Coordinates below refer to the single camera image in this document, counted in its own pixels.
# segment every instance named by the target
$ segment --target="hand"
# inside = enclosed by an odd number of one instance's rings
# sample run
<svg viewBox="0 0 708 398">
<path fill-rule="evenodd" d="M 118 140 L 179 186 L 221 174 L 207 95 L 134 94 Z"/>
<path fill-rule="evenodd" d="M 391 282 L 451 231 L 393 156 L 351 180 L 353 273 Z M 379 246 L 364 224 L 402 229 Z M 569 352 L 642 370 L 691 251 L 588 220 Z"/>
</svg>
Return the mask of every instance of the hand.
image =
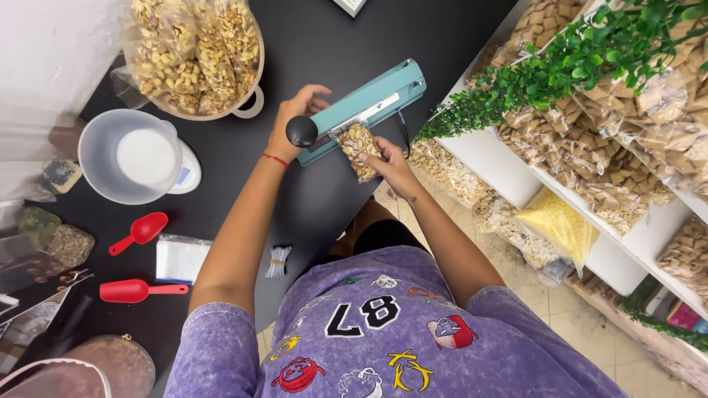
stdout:
<svg viewBox="0 0 708 398">
<path fill-rule="evenodd" d="M 268 147 L 265 149 L 266 154 L 279 157 L 288 164 L 295 160 L 302 148 L 291 144 L 289 139 L 285 136 L 285 126 L 287 122 L 295 116 L 312 116 L 321 110 L 329 108 L 327 101 L 315 95 L 327 95 L 331 93 L 332 91 L 325 86 L 308 84 L 303 87 L 293 99 L 280 103 L 280 110 L 278 110 L 278 116 L 275 118 L 273 132 L 270 134 Z"/>
<path fill-rule="evenodd" d="M 378 171 L 403 199 L 410 202 L 417 195 L 421 195 L 425 188 L 413 174 L 401 148 L 383 137 L 374 137 L 374 142 L 379 147 L 382 158 L 361 153 L 359 159 Z"/>
</svg>

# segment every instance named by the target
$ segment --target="black knob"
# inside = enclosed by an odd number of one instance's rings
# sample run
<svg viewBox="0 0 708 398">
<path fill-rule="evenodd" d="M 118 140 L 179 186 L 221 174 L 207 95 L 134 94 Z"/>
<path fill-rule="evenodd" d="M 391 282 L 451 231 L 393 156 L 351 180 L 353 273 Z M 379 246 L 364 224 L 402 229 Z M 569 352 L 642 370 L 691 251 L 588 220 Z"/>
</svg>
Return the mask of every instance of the black knob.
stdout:
<svg viewBox="0 0 708 398">
<path fill-rule="evenodd" d="M 295 116 L 285 126 L 285 135 L 298 148 L 307 148 L 317 140 L 317 125 L 307 116 Z"/>
</svg>

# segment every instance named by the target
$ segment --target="black shorts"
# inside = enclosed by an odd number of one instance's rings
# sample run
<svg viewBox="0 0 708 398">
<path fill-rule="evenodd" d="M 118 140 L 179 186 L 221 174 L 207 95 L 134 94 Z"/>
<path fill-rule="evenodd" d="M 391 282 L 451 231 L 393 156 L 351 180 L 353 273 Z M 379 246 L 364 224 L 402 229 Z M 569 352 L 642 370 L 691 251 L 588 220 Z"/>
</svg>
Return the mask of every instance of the black shorts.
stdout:
<svg viewBox="0 0 708 398">
<path fill-rule="evenodd" d="M 398 220 L 380 220 L 371 224 L 359 235 L 359 239 L 354 243 L 353 256 L 394 246 L 412 246 L 430 253 L 402 222 Z M 300 276 L 304 275 L 312 267 L 343 259 L 344 257 L 336 254 L 327 254 L 322 261 L 306 267 Z"/>
</svg>

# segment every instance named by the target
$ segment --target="red scoop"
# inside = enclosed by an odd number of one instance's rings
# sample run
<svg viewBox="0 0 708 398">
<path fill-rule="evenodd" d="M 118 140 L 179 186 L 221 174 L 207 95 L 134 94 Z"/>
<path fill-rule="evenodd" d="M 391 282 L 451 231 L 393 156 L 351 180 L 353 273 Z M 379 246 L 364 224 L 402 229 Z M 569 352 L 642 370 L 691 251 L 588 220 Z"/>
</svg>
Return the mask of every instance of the red scoop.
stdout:
<svg viewBox="0 0 708 398">
<path fill-rule="evenodd" d="M 126 250 L 133 242 L 146 244 L 155 239 L 157 234 L 167 225 L 167 215 L 162 212 L 151 213 L 135 220 L 130 226 L 130 236 L 121 239 L 108 248 L 111 256 L 117 256 Z"/>
<path fill-rule="evenodd" d="M 147 295 L 183 295 L 189 291 L 188 285 L 148 286 L 142 279 L 128 279 L 119 282 L 101 283 L 98 294 L 107 302 L 134 304 L 145 300 Z"/>
</svg>

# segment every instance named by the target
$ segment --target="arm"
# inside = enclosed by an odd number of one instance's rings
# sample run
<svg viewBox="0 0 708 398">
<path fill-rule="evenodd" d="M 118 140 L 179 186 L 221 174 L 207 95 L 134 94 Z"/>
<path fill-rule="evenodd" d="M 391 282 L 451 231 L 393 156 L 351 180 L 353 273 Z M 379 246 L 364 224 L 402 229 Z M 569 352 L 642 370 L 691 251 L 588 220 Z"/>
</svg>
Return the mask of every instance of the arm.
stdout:
<svg viewBox="0 0 708 398">
<path fill-rule="evenodd" d="M 308 85 L 289 101 L 280 104 L 266 154 L 290 163 L 300 148 L 290 144 L 285 126 L 298 115 L 312 115 L 329 107 L 315 94 L 329 94 L 327 88 Z M 202 264 L 192 289 L 189 312 L 211 302 L 228 302 L 254 313 L 253 290 L 270 217 L 285 167 L 277 160 L 261 157 L 241 190 Z"/>
<path fill-rule="evenodd" d="M 364 155 L 362 161 L 376 169 L 413 209 L 457 304 L 465 307 L 469 298 L 485 286 L 504 286 L 487 257 L 414 176 L 401 148 L 382 137 L 374 140 L 384 160 Z"/>
</svg>

